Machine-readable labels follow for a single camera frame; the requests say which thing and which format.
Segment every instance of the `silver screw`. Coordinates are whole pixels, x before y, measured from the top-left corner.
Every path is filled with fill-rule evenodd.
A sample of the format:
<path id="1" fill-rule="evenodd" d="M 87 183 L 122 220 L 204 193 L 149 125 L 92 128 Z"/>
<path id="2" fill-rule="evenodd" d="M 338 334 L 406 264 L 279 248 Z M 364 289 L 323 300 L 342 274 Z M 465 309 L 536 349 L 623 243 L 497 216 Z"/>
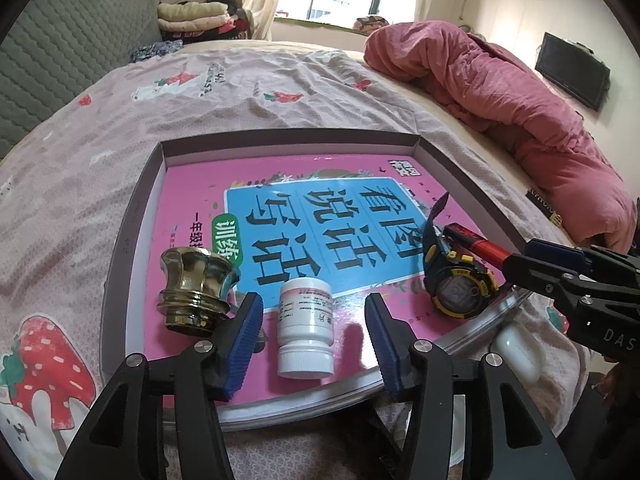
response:
<path id="1" fill-rule="evenodd" d="M 142 355 L 140 354 L 131 354 L 127 357 L 127 366 L 131 368 L 135 368 L 142 362 Z"/>
<path id="2" fill-rule="evenodd" d="M 210 352 L 211 349 L 213 348 L 213 343 L 211 341 L 207 341 L 206 339 L 203 339 L 202 341 L 198 341 L 193 347 L 196 349 L 196 352 L 198 352 L 199 354 L 206 354 L 207 352 Z"/>
<path id="3" fill-rule="evenodd" d="M 426 339 L 418 339 L 418 341 L 414 343 L 414 348 L 418 352 L 427 353 L 433 350 L 433 344 L 431 344 L 431 341 L 427 341 Z"/>
<path id="4" fill-rule="evenodd" d="M 495 367 L 498 367 L 502 364 L 502 357 L 500 357 L 498 354 L 487 354 L 485 360 L 489 365 Z"/>

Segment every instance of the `bed headboard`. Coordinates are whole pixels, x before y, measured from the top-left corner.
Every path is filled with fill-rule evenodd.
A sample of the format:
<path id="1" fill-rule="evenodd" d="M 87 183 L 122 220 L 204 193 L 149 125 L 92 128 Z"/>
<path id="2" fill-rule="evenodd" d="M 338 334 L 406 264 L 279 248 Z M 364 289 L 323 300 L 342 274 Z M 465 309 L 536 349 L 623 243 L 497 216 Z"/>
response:
<path id="1" fill-rule="evenodd" d="M 31 0 L 0 44 L 0 158 L 134 49 L 161 41 L 158 0 Z"/>

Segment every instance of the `pill bottle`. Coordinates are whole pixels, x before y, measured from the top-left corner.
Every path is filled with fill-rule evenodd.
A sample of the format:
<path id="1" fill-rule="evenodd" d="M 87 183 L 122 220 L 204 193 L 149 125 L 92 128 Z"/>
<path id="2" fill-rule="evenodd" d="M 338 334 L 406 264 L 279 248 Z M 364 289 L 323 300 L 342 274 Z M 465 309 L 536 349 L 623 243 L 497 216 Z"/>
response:
<path id="1" fill-rule="evenodd" d="M 322 379 L 334 374 L 334 299 L 317 278 L 295 278 L 280 289 L 278 375 Z"/>

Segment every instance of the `black flat screen television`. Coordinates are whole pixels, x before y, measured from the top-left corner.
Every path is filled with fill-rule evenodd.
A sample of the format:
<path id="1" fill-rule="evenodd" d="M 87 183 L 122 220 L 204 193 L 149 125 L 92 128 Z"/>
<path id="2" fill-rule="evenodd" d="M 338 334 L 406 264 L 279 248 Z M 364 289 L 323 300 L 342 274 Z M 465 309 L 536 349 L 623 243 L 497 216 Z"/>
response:
<path id="1" fill-rule="evenodd" d="M 545 32 L 536 70 L 592 110 L 600 110 L 611 70 L 579 46 Z"/>

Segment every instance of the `pink blanket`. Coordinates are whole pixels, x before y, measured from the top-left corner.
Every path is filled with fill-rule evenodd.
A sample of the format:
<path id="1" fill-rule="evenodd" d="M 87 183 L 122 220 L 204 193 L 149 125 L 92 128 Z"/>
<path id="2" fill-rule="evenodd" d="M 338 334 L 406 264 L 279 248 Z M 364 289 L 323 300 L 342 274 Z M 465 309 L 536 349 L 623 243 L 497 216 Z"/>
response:
<path id="1" fill-rule="evenodd" d="M 577 242 L 604 235 L 627 252 L 636 205 L 582 118 L 523 62 L 452 23 L 399 23 L 368 38 L 365 61 L 429 93 L 454 117 L 507 149 Z"/>

